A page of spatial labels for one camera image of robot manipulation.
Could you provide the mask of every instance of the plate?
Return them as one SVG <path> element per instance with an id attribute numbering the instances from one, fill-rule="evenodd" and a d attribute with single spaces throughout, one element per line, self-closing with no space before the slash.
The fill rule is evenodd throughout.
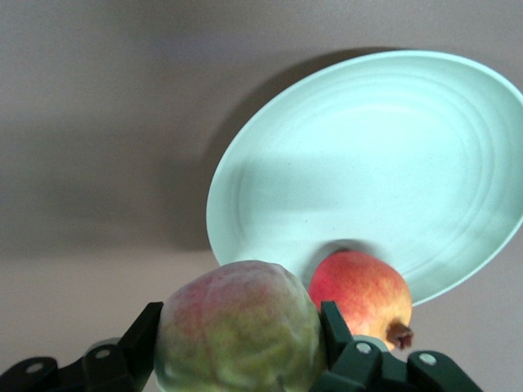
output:
<path id="1" fill-rule="evenodd" d="M 307 286 L 330 252 L 374 254 L 415 305 L 470 278 L 523 217 L 523 97 L 461 56 L 389 51 L 313 73 L 224 153 L 207 227 L 223 265 L 283 265 Z"/>

